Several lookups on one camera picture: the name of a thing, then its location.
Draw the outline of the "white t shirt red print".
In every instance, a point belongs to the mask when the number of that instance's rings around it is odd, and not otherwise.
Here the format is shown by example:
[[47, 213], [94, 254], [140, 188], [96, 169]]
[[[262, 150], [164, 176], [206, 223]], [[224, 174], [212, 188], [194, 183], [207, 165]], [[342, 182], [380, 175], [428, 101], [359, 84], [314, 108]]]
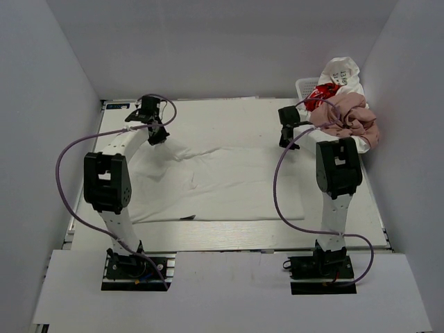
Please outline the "white t shirt red print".
[[315, 86], [312, 93], [304, 100], [306, 111], [314, 111], [322, 104], [323, 100], [328, 100], [335, 96], [340, 88], [341, 86], [336, 83], [326, 83]]

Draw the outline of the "pink t shirt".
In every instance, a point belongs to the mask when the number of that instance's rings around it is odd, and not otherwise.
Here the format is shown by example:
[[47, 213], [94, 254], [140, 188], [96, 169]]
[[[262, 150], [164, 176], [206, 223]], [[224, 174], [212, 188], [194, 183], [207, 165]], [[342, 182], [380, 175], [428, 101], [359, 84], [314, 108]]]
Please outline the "pink t shirt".
[[331, 125], [322, 129], [335, 137], [355, 136], [361, 138], [369, 148], [379, 143], [377, 117], [366, 107], [364, 95], [356, 92], [337, 94], [315, 108], [309, 121], [315, 126]]

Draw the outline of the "white t shirt black print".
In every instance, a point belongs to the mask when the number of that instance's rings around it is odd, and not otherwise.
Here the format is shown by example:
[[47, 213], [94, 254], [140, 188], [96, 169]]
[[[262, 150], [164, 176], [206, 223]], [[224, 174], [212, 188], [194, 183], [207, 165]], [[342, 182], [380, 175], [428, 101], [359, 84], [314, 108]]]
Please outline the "white t shirt black print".
[[[280, 146], [186, 146], [169, 139], [144, 144], [129, 164], [133, 224], [194, 221], [275, 221], [273, 175]], [[322, 212], [314, 156], [289, 151], [277, 177], [277, 201], [286, 219]]]

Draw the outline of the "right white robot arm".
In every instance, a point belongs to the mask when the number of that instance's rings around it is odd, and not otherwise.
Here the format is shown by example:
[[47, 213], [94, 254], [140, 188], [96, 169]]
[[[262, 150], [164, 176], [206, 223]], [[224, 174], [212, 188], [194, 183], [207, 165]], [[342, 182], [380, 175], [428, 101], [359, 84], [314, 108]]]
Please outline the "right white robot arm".
[[[316, 234], [315, 251], [321, 255], [345, 255], [345, 225], [348, 208], [363, 176], [356, 142], [351, 137], [325, 141], [311, 133], [316, 127], [300, 119], [295, 106], [278, 110], [282, 126], [280, 146], [284, 149], [273, 175], [273, 203], [278, 216], [289, 227]], [[291, 224], [278, 205], [278, 173], [288, 151], [297, 148], [296, 142], [308, 136], [314, 142], [316, 183], [323, 193], [323, 211], [320, 230], [308, 230]]]

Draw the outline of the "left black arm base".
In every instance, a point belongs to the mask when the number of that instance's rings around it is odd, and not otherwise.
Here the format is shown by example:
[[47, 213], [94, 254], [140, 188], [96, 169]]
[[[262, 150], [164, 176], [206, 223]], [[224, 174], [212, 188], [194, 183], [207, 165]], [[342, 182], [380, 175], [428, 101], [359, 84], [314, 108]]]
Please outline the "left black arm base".
[[168, 257], [152, 257], [153, 263], [134, 255], [119, 255], [107, 249], [102, 291], [161, 291], [171, 285]]

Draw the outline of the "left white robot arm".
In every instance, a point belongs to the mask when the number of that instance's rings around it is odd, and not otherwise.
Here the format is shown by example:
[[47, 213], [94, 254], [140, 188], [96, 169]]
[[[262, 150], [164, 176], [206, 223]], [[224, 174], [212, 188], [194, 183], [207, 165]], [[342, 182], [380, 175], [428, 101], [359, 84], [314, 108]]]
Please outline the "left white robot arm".
[[152, 146], [167, 140], [169, 133], [160, 116], [160, 105], [167, 100], [159, 95], [145, 95], [125, 119], [140, 127], [124, 128], [101, 151], [84, 157], [84, 198], [103, 219], [112, 234], [112, 250], [117, 255], [142, 253], [142, 241], [135, 234], [128, 206], [132, 186], [128, 163], [144, 143]]

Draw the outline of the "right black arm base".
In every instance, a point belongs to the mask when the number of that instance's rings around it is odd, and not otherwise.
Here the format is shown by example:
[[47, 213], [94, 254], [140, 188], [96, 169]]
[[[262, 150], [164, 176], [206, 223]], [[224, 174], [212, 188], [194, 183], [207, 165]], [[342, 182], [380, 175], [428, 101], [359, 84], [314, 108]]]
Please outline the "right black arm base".
[[355, 274], [349, 256], [340, 264], [322, 271], [313, 257], [288, 257], [282, 268], [289, 272], [293, 296], [352, 295], [357, 293], [352, 281]]

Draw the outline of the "white plastic basket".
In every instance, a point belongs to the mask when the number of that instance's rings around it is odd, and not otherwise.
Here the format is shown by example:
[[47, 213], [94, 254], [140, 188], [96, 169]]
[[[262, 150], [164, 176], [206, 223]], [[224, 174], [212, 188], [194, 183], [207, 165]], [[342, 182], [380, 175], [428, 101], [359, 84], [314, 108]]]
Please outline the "white plastic basket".
[[298, 100], [305, 100], [318, 85], [319, 77], [314, 78], [299, 78], [295, 82], [296, 93], [298, 95]]

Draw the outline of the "blue label sticker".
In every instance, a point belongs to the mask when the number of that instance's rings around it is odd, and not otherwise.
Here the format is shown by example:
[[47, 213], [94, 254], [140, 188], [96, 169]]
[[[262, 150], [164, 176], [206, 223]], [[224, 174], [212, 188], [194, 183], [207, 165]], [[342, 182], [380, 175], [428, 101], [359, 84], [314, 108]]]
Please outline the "blue label sticker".
[[122, 110], [128, 109], [130, 107], [129, 103], [108, 103], [105, 107], [106, 110]]

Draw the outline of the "white t shirt with lettering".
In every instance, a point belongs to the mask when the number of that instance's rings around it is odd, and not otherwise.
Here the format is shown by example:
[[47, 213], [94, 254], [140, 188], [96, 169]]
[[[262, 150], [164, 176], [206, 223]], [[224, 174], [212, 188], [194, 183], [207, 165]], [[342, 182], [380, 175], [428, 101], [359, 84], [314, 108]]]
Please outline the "white t shirt with lettering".
[[[334, 58], [326, 64], [324, 70], [321, 72], [318, 84], [322, 85], [326, 83], [336, 83], [337, 85], [340, 85], [341, 88], [336, 93], [336, 95], [350, 92], [356, 92], [358, 94], [364, 95], [364, 89], [360, 83], [359, 73], [360, 69], [357, 63], [352, 58]], [[332, 135], [329, 136], [336, 139], [340, 138]], [[355, 136], [350, 137], [354, 139], [357, 146], [357, 152], [359, 154], [364, 154], [370, 150], [368, 145], [361, 138]]]

